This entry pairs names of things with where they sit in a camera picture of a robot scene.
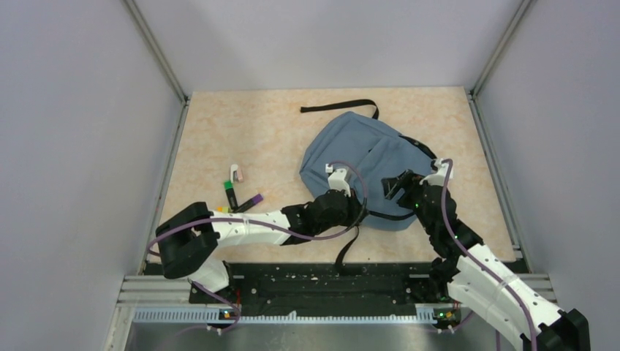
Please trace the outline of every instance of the blue bag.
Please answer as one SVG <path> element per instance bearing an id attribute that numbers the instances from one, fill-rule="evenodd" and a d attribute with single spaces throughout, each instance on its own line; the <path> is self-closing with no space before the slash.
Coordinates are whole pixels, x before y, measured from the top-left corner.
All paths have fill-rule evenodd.
<path id="1" fill-rule="evenodd" d="M 360 99 L 332 105 L 302 107 L 300 111 L 336 110 L 363 105 L 377 106 L 372 100 Z M 392 200 L 385 199 L 382 179 L 394 178 L 405 170 L 426 176 L 431 173 L 433 152 L 424 144 L 402 135 L 379 121 L 379 108 L 372 118 L 346 112 L 333 119 L 306 149 L 299 174 L 313 196 L 329 190 L 325 164 L 343 160 L 355 166 L 368 187 L 367 216 L 362 224 L 379 230 L 404 230 L 415 221 L 411 210 L 396 204 L 404 193 L 400 190 Z M 362 193 L 359 179 L 353 175 L 349 185 L 358 197 Z"/>

